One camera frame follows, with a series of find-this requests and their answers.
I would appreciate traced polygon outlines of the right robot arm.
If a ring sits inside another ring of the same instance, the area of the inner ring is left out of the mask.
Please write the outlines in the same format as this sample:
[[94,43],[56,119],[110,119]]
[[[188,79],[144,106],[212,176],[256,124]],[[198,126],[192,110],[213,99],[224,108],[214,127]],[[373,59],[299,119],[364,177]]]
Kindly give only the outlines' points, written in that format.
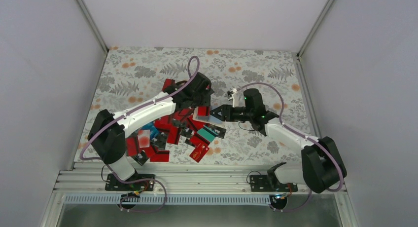
[[254,131],[301,154],[301,163],[281,162],[267,171],[271,190],[279,191],[285,184],[306,185],[315,193],[342,189],[347,171],[333,139],[311,136],[286,124],[281,115],[266,109],[257,89],[244,91],[244,103],[243,107],[221,105],[210,114],[224,122],[249,122]]

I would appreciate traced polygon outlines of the red card black stripe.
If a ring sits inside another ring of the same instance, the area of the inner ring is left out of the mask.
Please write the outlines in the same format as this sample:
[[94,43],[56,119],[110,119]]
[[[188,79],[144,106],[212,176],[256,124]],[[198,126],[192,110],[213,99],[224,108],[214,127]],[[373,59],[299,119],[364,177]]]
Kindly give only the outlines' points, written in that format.
[[210,106],[197,107],[197,116],[210,116]]

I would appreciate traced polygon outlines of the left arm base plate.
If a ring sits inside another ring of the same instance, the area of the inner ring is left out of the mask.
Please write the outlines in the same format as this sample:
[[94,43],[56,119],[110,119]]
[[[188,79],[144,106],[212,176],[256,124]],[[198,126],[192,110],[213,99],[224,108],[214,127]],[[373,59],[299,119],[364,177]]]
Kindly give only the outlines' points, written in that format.
[[[138,179],[154,179],[154,174],[135,174],[127,180],[127,182],[138,180]],[[106,191],[153,191],[154,181],[146,180],[142,182],[136,182],[131,184],[125,184],[118,181],[113,174],[108,174],[106,180],[105,190]]]

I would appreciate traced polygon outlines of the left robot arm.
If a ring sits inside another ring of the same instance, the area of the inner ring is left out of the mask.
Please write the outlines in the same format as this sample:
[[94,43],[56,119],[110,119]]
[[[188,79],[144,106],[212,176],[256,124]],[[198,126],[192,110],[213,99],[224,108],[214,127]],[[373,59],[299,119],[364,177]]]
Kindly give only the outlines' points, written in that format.
[[146,124],[187,108],[202,106],[213,93],[211,81],[202,73],[194,73],[183,85],[172,84],[151,99],[119,112],[100,111],[88,135],[99,158],[117,176],[125,190],[137,184],[135,168],[126,156],[126,139]]

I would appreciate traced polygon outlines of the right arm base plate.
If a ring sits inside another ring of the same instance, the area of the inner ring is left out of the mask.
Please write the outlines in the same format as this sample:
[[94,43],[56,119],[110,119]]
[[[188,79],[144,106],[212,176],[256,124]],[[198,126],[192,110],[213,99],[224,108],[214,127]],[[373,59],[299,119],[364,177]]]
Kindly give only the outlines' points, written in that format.
[[267,175],[250,175],[250,189],[252,192],[297,192],[298,186],[292,183],[282,184],[270,181]]

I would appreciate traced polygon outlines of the beige leather card holder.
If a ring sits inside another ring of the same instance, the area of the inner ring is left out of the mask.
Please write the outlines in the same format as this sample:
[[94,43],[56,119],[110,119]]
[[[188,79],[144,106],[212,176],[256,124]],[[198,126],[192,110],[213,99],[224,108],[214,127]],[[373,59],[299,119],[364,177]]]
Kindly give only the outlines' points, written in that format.
[[198,121],[198,122],[203,122],[203,123],[208,123],[211,125],[222,125],[223,121],[215,118],[212,115],[198,115],[198,108],[195,108],[192,119],[194,121]]

